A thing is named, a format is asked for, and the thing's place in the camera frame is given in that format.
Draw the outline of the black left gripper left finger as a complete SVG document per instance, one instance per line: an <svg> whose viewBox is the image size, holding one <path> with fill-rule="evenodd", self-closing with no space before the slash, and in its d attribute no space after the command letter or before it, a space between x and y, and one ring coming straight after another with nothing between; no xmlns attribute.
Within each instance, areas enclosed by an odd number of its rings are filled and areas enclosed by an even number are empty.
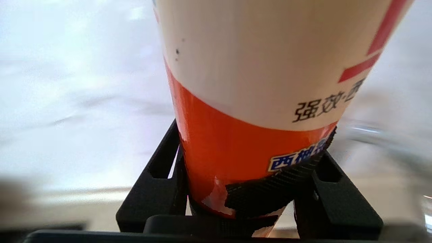
<svg viewBox="0 0 432 243"><path fill-rule="evenodd" d="M142 233L148 218L186 214L188 179L174 120L117 211L120 232Z"/></svg>

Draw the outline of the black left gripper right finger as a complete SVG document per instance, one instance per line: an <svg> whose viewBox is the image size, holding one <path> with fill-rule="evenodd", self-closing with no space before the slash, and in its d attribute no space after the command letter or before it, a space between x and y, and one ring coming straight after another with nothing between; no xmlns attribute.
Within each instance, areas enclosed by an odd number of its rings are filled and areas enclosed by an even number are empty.
<svg viewBox="0 0 432 243"><path fill-rule="evenodd" d="M328 152L294 199L294 217L301 239L377 239L384 226Z"/></svg>

